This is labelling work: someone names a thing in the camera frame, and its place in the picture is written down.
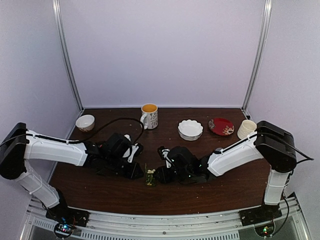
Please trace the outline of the floral mug yellow inside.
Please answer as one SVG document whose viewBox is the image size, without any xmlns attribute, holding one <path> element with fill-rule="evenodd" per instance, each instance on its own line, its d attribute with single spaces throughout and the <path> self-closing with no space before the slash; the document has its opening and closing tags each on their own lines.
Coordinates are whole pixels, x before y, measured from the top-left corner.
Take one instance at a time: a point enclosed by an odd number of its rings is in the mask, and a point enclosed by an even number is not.
<svg viewBox="0 0 320 240">
<path fill-rule="evenodd" d="M 144 130 L 153 130 L 158 127 L 158 106 L 147 103 L 141 107 L 140 122 Z"/>
</svg>

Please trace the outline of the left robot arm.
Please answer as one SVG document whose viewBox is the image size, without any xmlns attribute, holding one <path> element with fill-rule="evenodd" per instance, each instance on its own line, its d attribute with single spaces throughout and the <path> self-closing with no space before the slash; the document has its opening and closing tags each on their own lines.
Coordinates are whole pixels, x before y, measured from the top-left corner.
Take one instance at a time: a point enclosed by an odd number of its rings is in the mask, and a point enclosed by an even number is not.
<svg viewBox="0 0 320 240">
<path fill-rule="evenodd" d="M 29 160 L 45 160 L 96 169 L 102 175 L 110 170 L 130 180 L 142 178 L 144 172 L 134 160 L 143 150 L 129 135 L 114 133 L 106 141 L 66 140 L 41 135 L 17 123 L 0 144 L 0 175 L 18 182 L 30 195 L 38 198 L 61 222 L 72 218 L 63 195 L 50 186 L 31 167 Z"/>
</svg>

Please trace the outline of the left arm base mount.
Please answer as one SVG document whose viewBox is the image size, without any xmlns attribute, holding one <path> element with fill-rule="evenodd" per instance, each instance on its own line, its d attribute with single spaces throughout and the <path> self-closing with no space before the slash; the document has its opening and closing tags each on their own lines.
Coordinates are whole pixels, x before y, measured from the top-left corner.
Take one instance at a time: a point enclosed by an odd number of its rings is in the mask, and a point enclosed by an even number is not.
<svg viewBox="0 0 320 240">
<path fill-rule="evenodd" d="M 71 227 L 87 226 L 90 213 L 86 210 L 79 210 L 68 207 L 67 202 L 63 197 L 59 199 L 58 205 L 52 208 L 48 208 L 44 204 L 42 204 L 42 207 L 46 210 L 45 216 L 48 219 L 55 220 L 60 224 L 66 224 Z"/>
</svg>

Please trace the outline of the green pill organizer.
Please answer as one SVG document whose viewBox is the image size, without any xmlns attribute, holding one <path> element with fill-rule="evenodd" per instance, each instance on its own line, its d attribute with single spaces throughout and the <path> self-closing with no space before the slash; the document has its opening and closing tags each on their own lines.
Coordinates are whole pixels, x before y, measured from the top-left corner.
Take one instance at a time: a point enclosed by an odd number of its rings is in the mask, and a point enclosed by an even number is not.
<svg viewBox="0 0 320 240">
<path fill-rule="evenodd" d="M 156 170 L 154 168 L 148 168 L 147 164 L 144 165 L 145 170 L 145 185 L 148 187 L 155 187 L 157 182 L 154 174 Z"/>
</svg>

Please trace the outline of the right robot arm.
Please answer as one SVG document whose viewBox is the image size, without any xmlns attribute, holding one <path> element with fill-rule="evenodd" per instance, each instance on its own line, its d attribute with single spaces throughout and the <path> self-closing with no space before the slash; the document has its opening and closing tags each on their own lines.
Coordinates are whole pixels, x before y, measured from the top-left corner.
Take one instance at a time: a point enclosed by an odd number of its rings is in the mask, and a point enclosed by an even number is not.
<svg viewBox="0 0 320 240">
<path fill-rule="evenodd" d="M 263 195 L 263 205 L 256 210 L 259 220 L 268 220 L 275 212 L 287 184 L 289 174 L 297 166 L 294 136 L 268 122 L 257 123 L 255 131 L 238 142 L 215 150 L 198 159 L 188 148 L 158 148 L 166 162 L 155 170 L 154 177 L 162 184 L 178 181 L 182 184 L 206 183 L 249 162 L 265 159 L 270 172 Z"/>
</svg>

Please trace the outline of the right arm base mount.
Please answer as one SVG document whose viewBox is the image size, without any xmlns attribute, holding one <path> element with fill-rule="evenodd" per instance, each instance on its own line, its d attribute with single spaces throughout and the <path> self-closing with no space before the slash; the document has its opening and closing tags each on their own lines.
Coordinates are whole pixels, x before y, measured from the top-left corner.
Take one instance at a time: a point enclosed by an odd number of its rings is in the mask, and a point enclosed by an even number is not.
<svg viewBox="0 0 320 240">
<path fill-rule="evenodd" d="M 239 217 L 243 227 L 271 221 L 281 216 L 282 212 L 279 202 L 273 204 L 263 201 L 260 206 L 239 211 Z"/>
</svg>

